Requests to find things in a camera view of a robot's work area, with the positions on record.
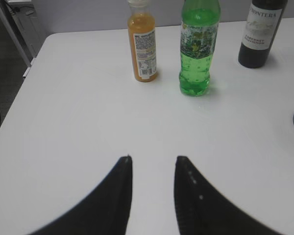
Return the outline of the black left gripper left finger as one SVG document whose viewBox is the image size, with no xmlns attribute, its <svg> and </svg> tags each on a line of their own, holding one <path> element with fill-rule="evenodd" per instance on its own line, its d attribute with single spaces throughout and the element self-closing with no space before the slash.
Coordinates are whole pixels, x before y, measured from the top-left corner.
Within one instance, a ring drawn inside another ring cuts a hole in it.
<svg viewBox="0 0 294 235">
<path fill-rule="evenodd" d="M 34 235 L 124 235 L 133 189 L 132 158 L 119 158 L 101 183 L 81 202 Z"/>
</svg>

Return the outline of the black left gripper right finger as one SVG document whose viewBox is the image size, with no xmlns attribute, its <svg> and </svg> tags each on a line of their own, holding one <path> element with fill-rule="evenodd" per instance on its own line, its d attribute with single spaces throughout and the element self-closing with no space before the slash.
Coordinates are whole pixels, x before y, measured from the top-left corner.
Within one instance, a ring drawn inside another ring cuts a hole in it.
<svg viewBox="0 0 294 235">
<path fill-rule="evenodd" d="M 186 156 L 175 164 L 175 213 L 182 235 L 275 235 L 219 193 Z"/>
</svg>

